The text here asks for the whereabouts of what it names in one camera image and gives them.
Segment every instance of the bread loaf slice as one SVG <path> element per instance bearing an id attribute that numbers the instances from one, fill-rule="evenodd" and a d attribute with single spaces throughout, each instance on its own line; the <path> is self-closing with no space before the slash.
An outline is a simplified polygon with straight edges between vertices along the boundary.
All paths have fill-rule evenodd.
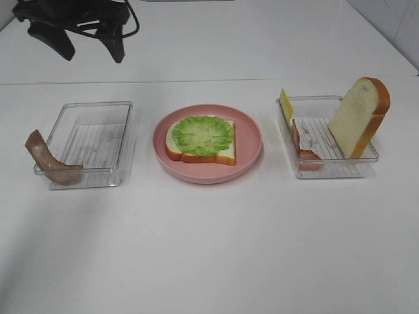
<path id="1" fill-rule="evenodd" d="M 226 120 L 235 131 L 235 123 L 232 120 Z M 166 153 L 171 160 L 182 161 L 186 163 L 208 163 L 215 162 L 216 164 L 225 164 L 229 166 L 236 165 L 236 134 L 232 138 L 232 142 L 227 149 L 220 150 L 213 156 L 197 156 L 191 153 L 181 152 L 179 147 L 176 145 L 174 138 L 172 137 L 173 129 L 178 122 L 172 124 L 166 134 Z"/>
<path id="2" fill-rule="evenodd" d="M 377 78 L 363 77 L 344 96 L 329 129 L 345 158 L 359 158 L 390 108 L 390 94 Z"/>

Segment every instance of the pink plate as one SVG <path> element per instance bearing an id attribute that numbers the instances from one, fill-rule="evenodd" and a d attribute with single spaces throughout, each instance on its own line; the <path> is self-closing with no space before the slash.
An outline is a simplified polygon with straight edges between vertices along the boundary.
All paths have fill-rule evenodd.
<path id="1" fill-rule="evenodd" d="M 187 164 L 168 158 L 165 149 L 166 133 L 169 127 L 187 116 L 213 114 L 236 125 L 236 165 L 215 163 Z M 153 135 L 153 148 L 162 167 L 181 180 L 213 184 L 225 182 L 245 173 L 257 160 L 262 149 L 262 133 L 256 122 L 246 113 L 223 105 L 194 105 L 179 109 L 161 120 Z"/>

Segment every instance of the plastic tray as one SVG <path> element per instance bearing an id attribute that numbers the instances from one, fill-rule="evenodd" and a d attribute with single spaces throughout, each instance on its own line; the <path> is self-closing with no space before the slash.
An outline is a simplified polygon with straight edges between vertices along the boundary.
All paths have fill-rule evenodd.
<path id="1" fill-rule="evenodd" d="M 345 159 L 327 126 L 342 102 L 341 96 L 290 97 L 289 100 L 294 108 L 292 118 L 297 123 L 301 149 L 313 150 L 321 158 L 303 160 L 299 157 L 291 128 L 277 99 L 281 133 L 297 178 L 360 178 L 368 175 L 372 165 L 378 161 L 373 144 L 369 143 L 360 158 Z"/>
<path id="2" fill-rule="evenodd" d="M 45 178 L 50 190 L 118 186 L 131 170 L 134 130 L 130 102 L 64 105 L 46 144 L 59 161 L 84 169 L 43 171 L 35 164 L 34 173 Z M 60 185 L 50 181 L 50 175 L 81 180 Z"/>

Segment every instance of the white tabletop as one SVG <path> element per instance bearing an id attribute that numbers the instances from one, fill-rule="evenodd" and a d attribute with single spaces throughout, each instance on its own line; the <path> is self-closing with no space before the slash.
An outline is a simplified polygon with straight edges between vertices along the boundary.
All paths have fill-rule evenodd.
<path id="1" fill-rule="evenodd" d="M 352 80 L 0 86 L 0 312 L 417 313 L 417 78 L 381 79 L 392 107 L 374 173 L 308 181 L 291 171 L 275 98 L 342 95 Z M 29 133 L 47 136 L 64 103 L 116 100 L 139 124 L 130 180 L 47 190 Z M 197 103 L 261 127 L 263 154 L 241 177 L 189 184 L 157 162 L 158 121 Z"/>
<path id="2" fill-rule="evenodd" d="M 14 20 L 0 32 L 0 84 L 417 75 L 343 0 L 131 2 L 141 30 L 124 40 L 121 64 L 72 33 L 65 61 Z"/>

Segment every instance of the white tile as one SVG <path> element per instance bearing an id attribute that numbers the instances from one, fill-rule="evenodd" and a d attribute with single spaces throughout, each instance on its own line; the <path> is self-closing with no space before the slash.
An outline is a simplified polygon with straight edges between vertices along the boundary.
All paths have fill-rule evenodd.
<path id="1" fill-rule="evenodd" d="M 14 18 L 12 9 L 16 4 L 15 0 L 2 0 L 0 5 L 0 31 Z"/>
<path id="2" fill-rule="evenodd" d="M 419 0 L 410 0 L 394 45 L 419 69 Z"/>
<path id="3" fill-rule="evenodd" d="M 387 40 L 393 41 L 409 0 L 347 0 Z"/>

